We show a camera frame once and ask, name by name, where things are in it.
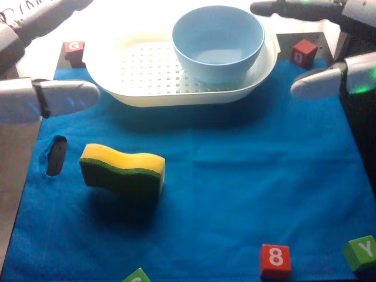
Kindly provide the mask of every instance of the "blue bowl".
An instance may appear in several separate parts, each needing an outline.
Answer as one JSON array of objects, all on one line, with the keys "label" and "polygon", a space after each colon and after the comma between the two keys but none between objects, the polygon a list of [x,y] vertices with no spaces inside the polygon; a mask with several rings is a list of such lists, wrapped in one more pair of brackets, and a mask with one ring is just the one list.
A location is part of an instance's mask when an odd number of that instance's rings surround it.
[{"label": "blue bowl", "polygon": [[182,16],[172,42],[180,64],[207,83],[241,79],[264,44],[265,31],[250,13],[229,6],[207,6]]}]

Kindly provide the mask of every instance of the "toy cube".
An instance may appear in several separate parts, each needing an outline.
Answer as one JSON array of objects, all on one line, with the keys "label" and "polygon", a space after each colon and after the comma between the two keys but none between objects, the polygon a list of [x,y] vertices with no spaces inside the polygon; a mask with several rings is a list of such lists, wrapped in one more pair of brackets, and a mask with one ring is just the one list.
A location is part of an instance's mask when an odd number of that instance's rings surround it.
[{"label": "toy cube", "polygon": [[143,272],[142,268],[137,269],[130,276],[125,278],[123,282],[150,282],[149,278]]},{"label": "toy cube", "polygon": [[315,44],[303,39],[293,47],[290,60],[296,65],[308,69],[313,65],[317,49]]},{"label": "toy cube", "polygon": [[342,253],[353,272],[376,267],[376,241],[371,235],[349,241]]},{"label": "toy cube", "polygon": [[70,65],[73,68],[82,68],[85,64],[82,62],[83,49],[85,45],[81,41],[65,42],[64,48],[66,56],[65,58],[69,60]]},{"label": "toy cube", "polygon": [[260,250],[260,276],[267,279],[286,280],[290,273],[290,248],[264,244]]}]

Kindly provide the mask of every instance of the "blue tablecloth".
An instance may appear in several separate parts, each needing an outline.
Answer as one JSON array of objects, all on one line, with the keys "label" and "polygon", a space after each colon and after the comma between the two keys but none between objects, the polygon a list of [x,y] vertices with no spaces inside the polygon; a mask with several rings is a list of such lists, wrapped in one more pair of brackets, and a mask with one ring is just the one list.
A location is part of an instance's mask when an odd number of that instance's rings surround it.
[{"label": "blue tablecloth", "polygon": [[[315,62],[315,67],[324,62]],[[290,246],[291,280],[355,276],[348,240],[376,235],[376,202],[338,97],[290,96],[304,70],[279,61],[245,99],[133,108],[102,93],[85,112],[42,122],[2,281],[259,281],[263,243]],[[85,69],[56,79],[91,80]],[[45,174],[54,136],[68,140],[61,174]],[[166,158],[163,194],[143,227],[122,202],[86,187],[87,143]]]}]

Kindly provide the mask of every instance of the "white tray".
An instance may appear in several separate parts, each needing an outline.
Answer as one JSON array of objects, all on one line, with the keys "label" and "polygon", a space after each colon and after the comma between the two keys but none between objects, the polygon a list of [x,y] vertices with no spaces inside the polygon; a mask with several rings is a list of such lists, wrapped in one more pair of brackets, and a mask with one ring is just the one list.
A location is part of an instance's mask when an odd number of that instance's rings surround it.
[{"label": "white tray", "polygon": [[117,100],[137,107],[229,103],[248,95],[273,70],[280,52],[266,32],[260,54],[241,83],[202,83],[176,59],[167,34],[135,34],[88,41],[84,61],[90,76]]}]

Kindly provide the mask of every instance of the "green scouring pad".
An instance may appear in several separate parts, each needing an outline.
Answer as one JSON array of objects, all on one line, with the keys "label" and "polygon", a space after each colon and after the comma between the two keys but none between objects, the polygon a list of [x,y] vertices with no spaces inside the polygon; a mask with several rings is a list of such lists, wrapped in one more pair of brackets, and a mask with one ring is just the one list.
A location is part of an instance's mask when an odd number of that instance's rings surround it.
[{"label": "green scouring pad", "polygon": [[79,160],[86,185],[129,197],[159,197],[165,179],[164,158],[126,154],[99,144],[87,144]]}]

